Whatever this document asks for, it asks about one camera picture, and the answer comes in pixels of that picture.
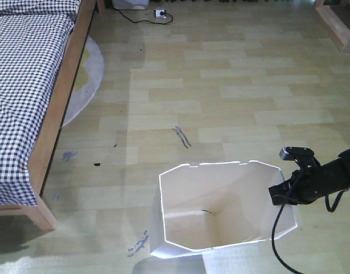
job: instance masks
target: white container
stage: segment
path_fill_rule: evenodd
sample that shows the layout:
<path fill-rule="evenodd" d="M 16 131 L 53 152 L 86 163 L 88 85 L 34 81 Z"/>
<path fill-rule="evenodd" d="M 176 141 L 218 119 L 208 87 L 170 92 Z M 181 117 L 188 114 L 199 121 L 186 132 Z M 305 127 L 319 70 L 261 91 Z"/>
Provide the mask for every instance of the white container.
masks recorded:
<path fill-rule="evenodd" d="M 149 227 L 151 255 L 173 258 L 270 240 L 280 209 L 268 188 L 284 181 L 280 168 L 248 163 L 181 164 L 159 175 Z M 286 205 L 278 239 L 297 227 Z"/>
<path fill-rule="evenodd" d="M 112 0 L 113 7 L 118 10 L 146 10 L 149 0 Z"/>

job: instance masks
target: wooden bed frame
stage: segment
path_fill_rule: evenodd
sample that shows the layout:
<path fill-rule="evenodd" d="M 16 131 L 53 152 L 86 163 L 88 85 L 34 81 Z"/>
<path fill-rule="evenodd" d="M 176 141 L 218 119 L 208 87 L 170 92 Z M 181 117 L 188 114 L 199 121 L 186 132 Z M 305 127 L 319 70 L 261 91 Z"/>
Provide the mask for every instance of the wooden bed frame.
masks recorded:
<path fill-rule="evenodd" d="M 333 12 L 328 5 L 323 5 L 325 0 L 316 0 L 315 13 L 322 23 L 327 27 L 330 37 L 341 53 L 350 53 L 350 29 Z M 348 4 L 342 0 L 340 6 Z"/>
<path fill-rule="evenodd" d="M 54 230 L 56 228 L 57 220 L 55 216 L 39 195 L 59 137 L 60 127 L 70 99 L 96 3 L 99 12 L 104 12 L 104 0 L 82 0 L 79 15 L 58 72 L 50 104 L 28 163 L 31 185 L 38 206 L 1 205 L 0 216 L 27 215 L 43 230 Z"/>

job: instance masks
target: bed leg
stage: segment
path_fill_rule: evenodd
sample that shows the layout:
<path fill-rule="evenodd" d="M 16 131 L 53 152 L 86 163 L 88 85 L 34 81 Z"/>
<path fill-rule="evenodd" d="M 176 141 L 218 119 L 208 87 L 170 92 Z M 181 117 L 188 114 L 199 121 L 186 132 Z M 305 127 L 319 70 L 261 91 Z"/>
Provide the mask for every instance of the bed leg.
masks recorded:
<path fill-rule="evenodd" d="M 105 3 L 104 0 L 96 0 L 97 3 L 97 8 L 99 10 L 100 13 L 105 12 Z"/>
<path fill-rule="evenodd" d="M 38 206 L 24 205 L 23 212 L 42 230 L 55 230 L 57 220 L 41 197 L 37 197 Z"/>

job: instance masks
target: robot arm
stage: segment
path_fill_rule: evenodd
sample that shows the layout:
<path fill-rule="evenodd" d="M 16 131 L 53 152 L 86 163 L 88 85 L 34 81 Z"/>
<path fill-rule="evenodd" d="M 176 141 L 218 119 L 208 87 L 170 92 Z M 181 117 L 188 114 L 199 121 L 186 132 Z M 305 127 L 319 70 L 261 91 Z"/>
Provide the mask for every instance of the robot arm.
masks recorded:
<path fill-rule="evenodd" d="M 309 148 L 284 147 L 280 157 L 295 161 L 300 169 L 294 171 L 290 179 L 269 188 L 275 206 L 310 204 L 324 196 L 328 208 L 329 194 L 341 191 L 336 198 L 338 203 L 342 193 L 350 188 L 350 149 L 322 166 Z"/>

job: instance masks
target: electrical cable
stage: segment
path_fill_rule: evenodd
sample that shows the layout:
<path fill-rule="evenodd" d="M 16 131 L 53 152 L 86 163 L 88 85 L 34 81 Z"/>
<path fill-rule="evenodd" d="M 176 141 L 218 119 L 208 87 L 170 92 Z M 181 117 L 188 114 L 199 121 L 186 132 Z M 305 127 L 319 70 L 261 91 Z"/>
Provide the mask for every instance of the electrical cable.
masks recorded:
<path fill-rule="evenodd" d="M 332 205 L 332 207 L 329 206 L 329 198 L 328 195 L 326 195 L 324 197 L 324 201 L 325 201 L 325 207 L 327 209 L 328 212 L 334 212 L 336 210 L 336 207 L 339 205 L 339 202 L 341 200 L 342 194 L 347 191 L 347 190 L 341 190 L 338 194 L 337 197 Z"/>
<path fill-rule="evenodd" d="M 154 22 L 154 21 L 150 21 L 150 20 L 134 21 L 134 20 L 130 19 L 129 17 L 127 17 L 126 15 L 124 15 L 121 10 L 116 9 L 115 7 L 113 7 L 113 9 L 118 11 L 125 19 L 127 19 L 127 20 L 129 20 L 129 21 L 131 21 L 132 23 L 135 23 L 135 24 L 137 24 L 137 23 L 147 23 L 147 24 L 155 24 L 155 25 L 169 25 L 169 24 L 171 24 L 174 21 L 174 16 L 172 16 L 171 14 L 169 14 L 169 13 L 167 13 L 165 11 L 160 12 L 160 15 L 166 15 L 166 16 L 170 17 L 170 20 L 165 22 L 165 23 L 162 23 L 162 22 Z"/>
<path fill-rule="evenodd" d="M 294 274 L 303 274 L 302 272 L 299 272 L 297 270 L 295 270 L 294 268 L 292 268 L 291 266 L 289 266 L 286 262 L 283 261 L 283 259 L 280 257 L 280 255 L 278 254 L 278 252 L 276 251 L 276 246 L 275 246 L 275 230 L 276 230 L 276 225 L 278 224 L 278 221 L 280 219 L 280 216 L 283 212 L 283 209 L 284 209 L 284 206 L 286 205 L 286 203 L 288 202 L 288 200 L 290 199 L 290 196 L 291 196 L 291 192 L 292 190 L 294 189 L 294 187 L 297 185 L 298 181 L 302 178 L 303 174 L 300 173 L 298 178 L 295 180 L 295 182 L 293 183 L 293 185 L 290 187 L 287 195 L 286 195 L 286 198 L 285 198 L 285 201 L 283 202 L 282 206 L 280 207 L 280 210 L 276 216 L 276 219 L 275 219 L 275 222 L 274 222 L 274 225 L 272 227 L 272 231 L 271 231 L 271 246 L 272 246 L 272 251 L 274 252 L 274 255 L 275 257 L 279 260 L 279 262 L 285 267 L 287 268 L 290 272 L 294 273 Z M 342 197 L 342 194 L 347 191 L 347 190 L 341 190 L 336 199 L 335 199 L 335 202 L 333 203 L 332 207 L 330 207 L 329 205 L 329 199 L 328 199 L 328 195 L 325 196 L 325 206 L 327 208 L 327 211 L 328 212 L 334 212 L 337 205 L 339 204 L 339 201 Z"/>
<path fill-rule="evenodd" d="M 288 199 L 291 196 L 291 192 L 294 189 L 294 187 L 297 185 L 298 181 L 302 178 L 302 173 L 299 174 L 298 178 L 295 180 L 295 182 L 293 183 L 293 185 L 290 187 L 287 196 L 285 198 L 284 203 L 282 204 L 282 206 L 280 207 L 280 210 L 278 212 L 278 215 L 276 216 L 274 225 L 272 227 L 272 231 L 271 231 L 271 246 L 272 246 L 272 251 L 274 251 L 274 255 L 275 257 L 279 260 L 279 262 L 285 267 L 287 268 L 290 272 L 294 273 L 294 274 L 303 274 L 297 270 L 295 270 L 294 268 L 292 268 L 291 266 L 289 266 L 287 263 L 285 263 L 283 261 L 283 259 L 279 256 L 278 252 L 276 251 L 276 246 L 275 246 L 275 230 L 276 230 L 276 225 L 278 224 L 278 221 L 280 219 L 280 216 L 283 212 L 284 206 L 286 205 L 286 203 L 288 202 Z"/>

